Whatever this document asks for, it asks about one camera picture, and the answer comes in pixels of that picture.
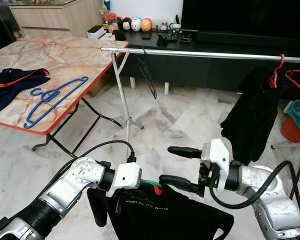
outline blue plastic hanger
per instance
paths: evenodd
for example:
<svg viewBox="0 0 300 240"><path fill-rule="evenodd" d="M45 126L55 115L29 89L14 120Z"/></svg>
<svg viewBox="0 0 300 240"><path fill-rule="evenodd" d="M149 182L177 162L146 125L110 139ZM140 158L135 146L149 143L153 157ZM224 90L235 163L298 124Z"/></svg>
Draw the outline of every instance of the blue plastic hanger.
<svg viewBox="0 0 300 240"><path fill-rule="evenodd" d="M41 119L43 119L48 113L50 113L56 106L58 106L59 103L61 103L66 97L68 97L70 94L72 94L76 89L80 88L82 84L84 84L89 78L87 76L83 76L81 78L76 78L73 79L71 81L68 81L64 84L62 84L61 86L57 87L56 89L51 89L45 92L35 92L38 90L41 90L41 87L36 87L34 89L31 90L30 94L32 96L38 96L41 95L41 100L34 106L34 108L29 112L28 116L26 117L26 121L29 122L30 124L27 125L28 123L26 122L23 127L25 129L30 129L32 128L34 125L37 124L37 122L39 122ZM55 98L59 93L60 93L60 89L62 89L63 87L76 82L76 81L81 81L77 86L75 86L75 88L73 88L70 92L68 92L66 95L64 95L59 101L57 101L54 105L52 105L44 114L42 114L37 120L32 121L30 120L32 114L35 112L35 110L42 104L42 103L47 103L50 102L53 98Z"/></svg>

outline tile floor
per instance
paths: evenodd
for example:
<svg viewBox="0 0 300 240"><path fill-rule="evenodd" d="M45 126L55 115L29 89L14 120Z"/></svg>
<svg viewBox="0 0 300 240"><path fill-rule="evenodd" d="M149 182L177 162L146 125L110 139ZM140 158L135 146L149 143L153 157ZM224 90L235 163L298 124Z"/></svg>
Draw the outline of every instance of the tile floor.
<svg viewBox="0 0 300 240"><path fill-rule="evenodd" d="M169 95L164 95L163 84L157 83L158 98L155 100L143 80L136 81L136 89L129 88L128 79L124 82L130 115L144 125L144 129L132 127L130 133L130 143L136 150L142 178L157 181L159 175L169 174L185 177L196 183L200 161L172 155L167 152L167 147L175 145L201 148L211 139L222 138L220 123L227 117L239 95L180 85L170 85ZM114 81L110 81L96 97L87 96L86 99L100 113L124 123L122 103ZM57 135L57 139L72 149L93 119L93 113L81 104L79 114L69 121ZM280 110L268 145L256 164L275 167L296 150L270 148L271 143L287 142L280 133L284 119L285 116ZM125 139L125 130L101 119L77 153L83 153L96 144L113 139ZM222 139L231 149L230 142ZM52 142L46 147L31 151L33 145L44 140L45 137L41 135L0 126L0 219L13 215L31 202L57 170L71 159ZM89 156L117 165L125 161L125 150L123 145L113 144L97 149ZM283 172L282 177L288 189L288 174ZM234 215L234 226L227 240L264 239L251 207L240 210L225 209L212 200L208 191L204 199L192 193L185 194ZM245 200L244 197L229 191L219 197L230 203ZM117 236L110 222L103 228L96 226L87 195L83 194L81 201L52 230L47 239L116 240Z"/></svg>

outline red clothes hanger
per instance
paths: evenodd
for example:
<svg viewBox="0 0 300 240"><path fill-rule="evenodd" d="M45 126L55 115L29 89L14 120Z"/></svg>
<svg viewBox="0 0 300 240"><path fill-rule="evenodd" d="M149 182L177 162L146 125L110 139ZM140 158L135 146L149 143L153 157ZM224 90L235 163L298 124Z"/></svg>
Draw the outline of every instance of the red clothes hanger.
<svg viewBox="0 0 300 240"><path fill-rule="evenodd" d="M285 62L285 55L284 54L280 54L281 56L281 62L280 62L280 65L277 66L274 71L273 71L273 74L269 76L269 85L270 85L270 88L276 88L277 87L277 78L278 78L278 70L280 70L282 68L282 66L284 65L284 62Z"/></svg>
<svg viewBox="0 0 300 240"><path fill-rule="evenodd" d="M285 72L285 76L286 76L287 79L289 79L291 82L293 82L293 84L295 84L300 89L300 85L295 80L292 79L292 75L294 73L300 73L300 70L295 70L295 69L294 70L288 70L288 71Z"/></svg>

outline orange bucket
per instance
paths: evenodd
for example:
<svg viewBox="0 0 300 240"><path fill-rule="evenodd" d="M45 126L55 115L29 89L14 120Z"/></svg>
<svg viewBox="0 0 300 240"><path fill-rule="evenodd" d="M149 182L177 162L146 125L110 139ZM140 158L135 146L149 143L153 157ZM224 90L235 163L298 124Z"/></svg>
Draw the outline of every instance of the orange bucket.
<svg viewBox="0 0 300 240"><path fill-rule="evenodd" d="M300 142L300 128L295 124L291 116L287 116L285 122L281 127L282 135L291 142Z"/></svg>

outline television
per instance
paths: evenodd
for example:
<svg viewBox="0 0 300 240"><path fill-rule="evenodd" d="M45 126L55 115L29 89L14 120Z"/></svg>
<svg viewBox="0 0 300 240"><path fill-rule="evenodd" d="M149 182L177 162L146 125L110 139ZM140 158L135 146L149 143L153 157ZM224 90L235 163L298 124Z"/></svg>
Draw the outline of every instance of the television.
<svg viewBox="0 0 300 240"><path fill-rule="evenodd" d="M218 36L236 36L237 41L239 36L300 40L300 0L183 0L181 29L205 37L214 34L215 40Z"/></svg>

